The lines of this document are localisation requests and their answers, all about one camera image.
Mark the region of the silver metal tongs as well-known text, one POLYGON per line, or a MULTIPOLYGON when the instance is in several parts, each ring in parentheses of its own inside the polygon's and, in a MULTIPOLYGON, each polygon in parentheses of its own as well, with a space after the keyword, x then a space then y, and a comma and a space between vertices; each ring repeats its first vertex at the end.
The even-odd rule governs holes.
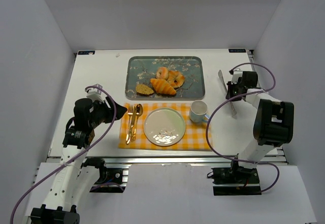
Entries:
MULTIPOLYGON (((218 71, 218 77, 219 77, 219 79, 220 79, 220 81, 221 81, 221 83, 223 85, 225 94, 227 94, 227 91, 228 90, 227 90, 227 86, 226 86, 225 81, 224 81, 224 77, 223 77, 222 70, 219 70, 218 71)), ((237 118, 237 111, 236 111, 236 109, 235 109, 235 107, 234 107, 234 105, 233 105, 232 102, 229 102, 229 107, 230 107, 231 112, 232 112, 232 118, 236 119, 237 118)))

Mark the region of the curled orange croissant roll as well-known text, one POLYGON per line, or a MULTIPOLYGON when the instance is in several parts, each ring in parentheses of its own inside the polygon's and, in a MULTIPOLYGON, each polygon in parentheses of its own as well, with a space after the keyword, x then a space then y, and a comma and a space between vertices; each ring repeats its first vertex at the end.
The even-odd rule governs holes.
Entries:
POLYGON ((183 85, 185 81, 185 77, 182 75, 180 71, 169 71, 169 76, 167 78, 167 82, 173 88, 179 88, 183 85))

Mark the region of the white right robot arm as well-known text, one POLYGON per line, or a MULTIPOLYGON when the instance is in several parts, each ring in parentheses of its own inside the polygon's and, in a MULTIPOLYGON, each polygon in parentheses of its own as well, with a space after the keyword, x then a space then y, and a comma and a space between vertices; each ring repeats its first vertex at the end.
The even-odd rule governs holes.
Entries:
POLYGON ((226 98, 244 100, 257 109, 253 140, 233 161, 236 171, 251 173, 257 164, 274 148, 289 143, 293 138, 294 105, 270 96, 257 87, 258 75, 252 71, 231 71, 226 98))

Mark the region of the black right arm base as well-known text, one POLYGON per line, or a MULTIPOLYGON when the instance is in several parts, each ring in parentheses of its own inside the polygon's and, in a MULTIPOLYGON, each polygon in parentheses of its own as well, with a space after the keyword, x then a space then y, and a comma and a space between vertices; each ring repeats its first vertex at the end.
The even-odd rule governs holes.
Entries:
POLYGON ((213 180, 215 196, 254 196, 261 195, 259 176, 256 168, 247 169, 231 162, 230 167, 212 168, 207 174, 213 180))

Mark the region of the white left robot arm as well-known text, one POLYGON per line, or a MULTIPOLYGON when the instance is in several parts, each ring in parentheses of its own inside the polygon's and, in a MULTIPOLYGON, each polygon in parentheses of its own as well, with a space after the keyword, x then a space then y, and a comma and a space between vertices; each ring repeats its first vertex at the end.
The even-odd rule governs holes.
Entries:
POLYGON ((79 223, 80 204, 102 178, 104 161, 85 159, 101 123, 120 120, 127 108, 109 98, 82 98, 75 102, 74 116, 64 133, 59 171, 41 207, 31 211, 32 223, 79 223))

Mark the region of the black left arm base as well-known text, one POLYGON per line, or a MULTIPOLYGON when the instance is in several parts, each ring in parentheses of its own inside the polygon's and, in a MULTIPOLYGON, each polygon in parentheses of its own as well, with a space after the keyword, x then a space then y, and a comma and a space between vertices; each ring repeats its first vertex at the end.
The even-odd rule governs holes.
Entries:
POLYGON ((123 193, 126 186, 126 169, 118 167, 109 167, 102 158, 88 158, 82 163, 81 169, 86 167, 95 168, 99 173, 98 180, 91 188, 91 193, 123 193))

